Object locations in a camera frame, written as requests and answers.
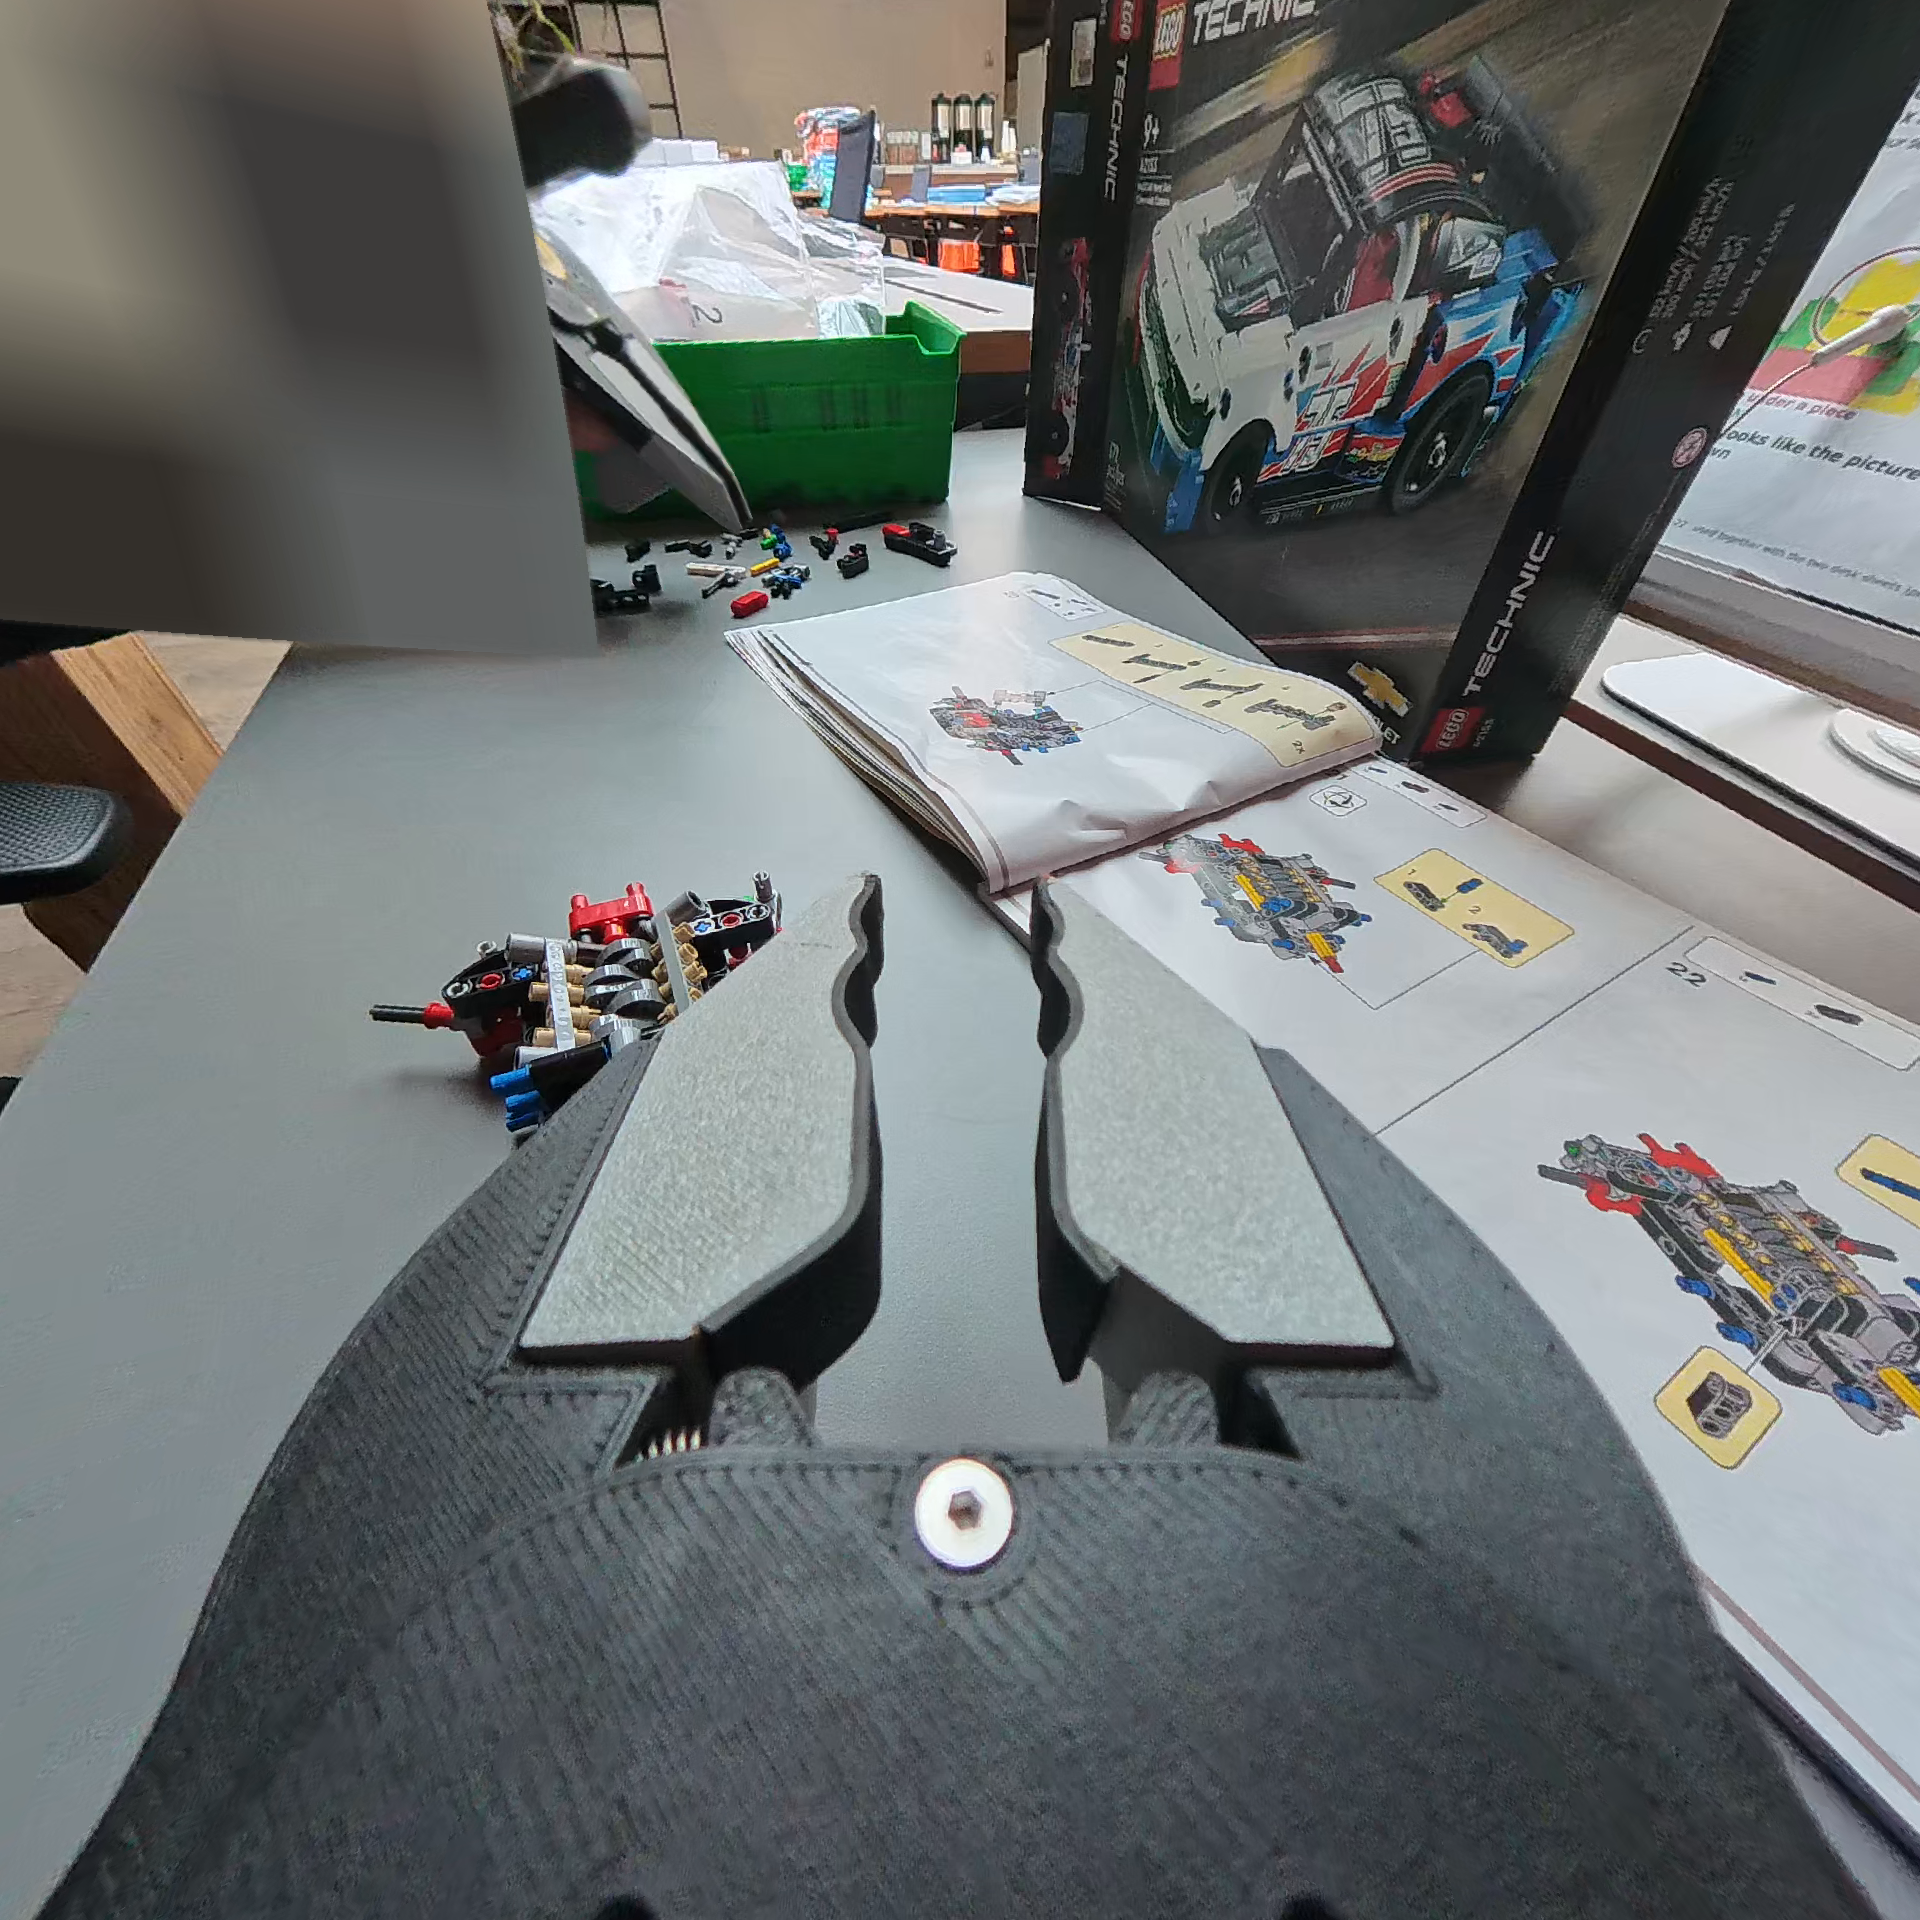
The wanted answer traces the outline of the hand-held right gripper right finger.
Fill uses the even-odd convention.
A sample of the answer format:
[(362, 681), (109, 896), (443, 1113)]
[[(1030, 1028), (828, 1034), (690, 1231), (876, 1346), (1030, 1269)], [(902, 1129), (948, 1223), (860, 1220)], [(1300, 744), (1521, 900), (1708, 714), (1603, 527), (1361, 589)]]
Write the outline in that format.
[(1394, 1330), (1252, 1037), (1075, 889), (1030, 906), (1058, 1378), (1385, 1372)]

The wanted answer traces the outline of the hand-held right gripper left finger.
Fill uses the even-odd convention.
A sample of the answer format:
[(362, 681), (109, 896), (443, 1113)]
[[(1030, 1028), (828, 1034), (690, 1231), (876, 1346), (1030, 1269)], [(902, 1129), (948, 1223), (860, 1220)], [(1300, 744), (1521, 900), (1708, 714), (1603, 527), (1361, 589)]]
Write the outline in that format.
[(670, 1027), (597, 1152), (518, 1338), (812, 1389), (880, 1303), (882, 896), (857, 873)]

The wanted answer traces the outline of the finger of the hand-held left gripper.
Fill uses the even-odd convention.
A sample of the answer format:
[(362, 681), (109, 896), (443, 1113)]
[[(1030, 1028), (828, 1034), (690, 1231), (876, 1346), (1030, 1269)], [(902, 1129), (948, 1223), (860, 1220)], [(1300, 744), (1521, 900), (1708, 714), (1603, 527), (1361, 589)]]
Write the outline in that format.
[[(753, 524), (753, 507), (729, 460), (660, 355), (637, 333), (600, 281), (589, 274), (546, 274), (544, 306), (568, 403), (576, 410), (594, 410), (611, 424), (619, 418), (672, 424), (709, 461), (709, 491), (702, 512), (676, 491), (660, 498), (674, 497), (685, 512), (709, 520), (723, 532), (746, 532)], [(613, 517), (600, 512), (593, 497), (588, 498), (589, 512), (601, 520)]]
[(635, 512), (670, 491), (702, 512), (709, 491), (709, 461), (672, 424), (611, 424), (594, 410), (573, 411), (573, 472), (604, 514)]

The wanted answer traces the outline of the partly built lego car model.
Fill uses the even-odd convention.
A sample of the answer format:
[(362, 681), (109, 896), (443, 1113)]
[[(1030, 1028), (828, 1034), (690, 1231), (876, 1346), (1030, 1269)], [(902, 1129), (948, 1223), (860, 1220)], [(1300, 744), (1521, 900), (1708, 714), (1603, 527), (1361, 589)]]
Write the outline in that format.
[(531, 1136), (617, 1055), (649, 1051), (779, 928), (769, 873), (746, 896), (684, 892), (665, 906), (637, 883), (605, 900), (576, 895), (563, 936), (481, 945), (434, 999), (376, 1003), (368, 1018), (466, 1037), (507, 1132)]

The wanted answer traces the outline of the pile of lego pieces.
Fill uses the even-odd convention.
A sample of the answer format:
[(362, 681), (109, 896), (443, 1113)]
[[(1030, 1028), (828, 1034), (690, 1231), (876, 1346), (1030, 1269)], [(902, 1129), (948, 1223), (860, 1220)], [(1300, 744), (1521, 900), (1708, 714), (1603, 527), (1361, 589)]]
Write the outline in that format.
[(702, 602), (723, 602), (733, 620), (750, 620), (805, 592), (813, 578), (865, 578), (877, 548), (934, 570), (958, 556), (947, 528), (928, 520), (841, 517), (812, 532), (769, 520), (744, 535), (630, 537), (617, 551), (624, 567), (594, 571), (588, 589), (600, 617), (644, 612), (662, 597), (662, 562), (672, 561)]

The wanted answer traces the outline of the lego instruction booklet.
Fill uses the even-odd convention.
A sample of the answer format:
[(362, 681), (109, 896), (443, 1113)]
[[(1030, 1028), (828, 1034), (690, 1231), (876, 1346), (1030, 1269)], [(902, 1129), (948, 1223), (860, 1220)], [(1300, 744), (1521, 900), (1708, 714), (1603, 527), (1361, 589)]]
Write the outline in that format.
[(1062, 879), (1566, 1333), (1726, 1640), (1916, 1831), (1916, 1021), (1035, 571), (732, 634), (1019, 930)]

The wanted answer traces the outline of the black lego car box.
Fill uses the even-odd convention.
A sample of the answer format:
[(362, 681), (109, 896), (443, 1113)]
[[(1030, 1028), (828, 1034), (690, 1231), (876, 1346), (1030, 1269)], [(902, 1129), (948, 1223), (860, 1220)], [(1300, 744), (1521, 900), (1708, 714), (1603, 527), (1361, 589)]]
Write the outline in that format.
[(1025, 491), (1526, 760), (1916, 64), (1891, 2), (1053, 4)]

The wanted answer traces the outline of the clear plastic bag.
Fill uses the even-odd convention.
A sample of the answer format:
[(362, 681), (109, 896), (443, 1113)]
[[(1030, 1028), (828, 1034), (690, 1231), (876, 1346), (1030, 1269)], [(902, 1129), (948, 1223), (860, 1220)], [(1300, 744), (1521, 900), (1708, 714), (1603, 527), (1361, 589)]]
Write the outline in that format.
[(798, 209), (769, 161), (637, 161), (549, 185), (533, 215), (654, 343), (884, 331), (880, 241)]

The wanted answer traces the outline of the green plastic bin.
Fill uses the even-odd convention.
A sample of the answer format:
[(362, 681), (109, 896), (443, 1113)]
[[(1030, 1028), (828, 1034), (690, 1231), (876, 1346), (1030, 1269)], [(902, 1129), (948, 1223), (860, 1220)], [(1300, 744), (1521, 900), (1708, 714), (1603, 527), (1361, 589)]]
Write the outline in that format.
[(756, 512), (948, 489), (964, 331), (910, 300), (877, 333), (660, 343)]

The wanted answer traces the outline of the wooden background table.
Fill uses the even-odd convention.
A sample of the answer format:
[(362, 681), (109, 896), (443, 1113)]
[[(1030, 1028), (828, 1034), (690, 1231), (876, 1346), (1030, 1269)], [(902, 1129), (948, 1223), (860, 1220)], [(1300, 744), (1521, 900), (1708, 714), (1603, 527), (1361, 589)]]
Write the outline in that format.
[(942, 272), (1033, 284), (1041, 258), (1041, 201), (889, 201), (861, 215), (884, 252)]

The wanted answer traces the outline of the wooden table leg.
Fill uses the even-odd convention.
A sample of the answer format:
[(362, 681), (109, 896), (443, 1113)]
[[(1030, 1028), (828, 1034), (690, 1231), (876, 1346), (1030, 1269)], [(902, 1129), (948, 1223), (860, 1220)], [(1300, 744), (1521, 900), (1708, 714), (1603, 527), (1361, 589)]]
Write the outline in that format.
[(129, 634), (4, 671), (2, 778), (98, 787), (129, 807), (121, 861), (25, 909), (80, 969), (116, 933), (283, 658), (268, 641)]

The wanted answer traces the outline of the white flat pad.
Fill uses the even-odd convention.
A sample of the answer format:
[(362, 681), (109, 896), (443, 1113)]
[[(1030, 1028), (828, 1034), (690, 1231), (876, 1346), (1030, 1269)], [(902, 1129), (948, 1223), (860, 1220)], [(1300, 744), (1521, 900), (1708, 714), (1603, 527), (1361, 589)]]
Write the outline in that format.
[(1881, 780), (1832, 740), (1841, 708), (1756, 667), (1712, 655), (1614, 663), (1603, 692), (1786, 800), (1918, 861), (1918, 792)]

